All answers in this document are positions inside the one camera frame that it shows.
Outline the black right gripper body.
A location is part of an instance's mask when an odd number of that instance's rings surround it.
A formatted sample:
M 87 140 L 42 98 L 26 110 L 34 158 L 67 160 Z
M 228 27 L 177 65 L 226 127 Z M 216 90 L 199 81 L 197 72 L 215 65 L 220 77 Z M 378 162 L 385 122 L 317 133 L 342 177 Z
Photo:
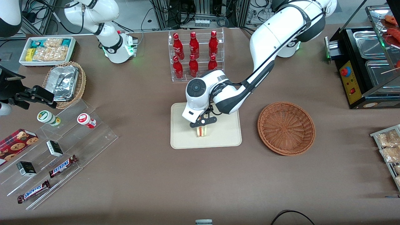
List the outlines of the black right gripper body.
M 1 102 L 28 110 L 30 106 L 28 102 L 35 103 L 37 100 L 32 96 L 29 88 L 22 84 L 22 79 L 25 79 L 26 77 L 14 73 L 3 66 L 0 66 L 0 69 Z

